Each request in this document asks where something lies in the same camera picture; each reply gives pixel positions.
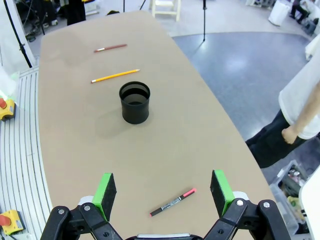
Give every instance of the white chair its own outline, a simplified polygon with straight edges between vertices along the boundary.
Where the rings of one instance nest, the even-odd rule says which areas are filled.
[[[171,7],[171,11],[157,11],[156,7]],[[176,15],[175,20],[179,21],[180,19],[180,10],[181,10],[181,0],[150,0],[149,9],[151,9],[152,16],[155,17],[156,14],[170,14]]]

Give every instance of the yellow pencil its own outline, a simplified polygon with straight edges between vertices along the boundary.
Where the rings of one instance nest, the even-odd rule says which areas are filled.
[[[121,72],[121,73],[117,73],[117,74],[114,74],[114,75],[105,76],[105,77],[101,77],[101,78],[92,80],[91,83],[93,84],[93,83],[100,82],[100,81],[103,81],[103,80],[112,79],[112,78],[123,76],[123,75],[126,75],[126,74],[136,73],[136,72],[139,72],[139,71],[140,71],[140,69],[135,69],[135,70],[131,70],[131,71],[125,71],[125,72]]]

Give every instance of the trash can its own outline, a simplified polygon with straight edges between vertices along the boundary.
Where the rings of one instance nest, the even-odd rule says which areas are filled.
[[[285,2],[283,0],[277,0],[275,2],[268,18],[270,23],[276,26],[281,26],[291,9],[291,6],[288,3],[289,2]]]

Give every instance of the metal panel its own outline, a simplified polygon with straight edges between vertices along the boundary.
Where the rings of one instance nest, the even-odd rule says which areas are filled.
[[[38,68],[20,74],[15,119],[0,123],[0,210],[16,209],[23,233],[40,239],[52,204],[38,126]]]

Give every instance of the hand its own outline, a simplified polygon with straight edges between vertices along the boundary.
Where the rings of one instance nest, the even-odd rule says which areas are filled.
[[[288,128],[283,129],[281,134],[287,144],[293,144],[299,133],[293,126],[289,126]]]

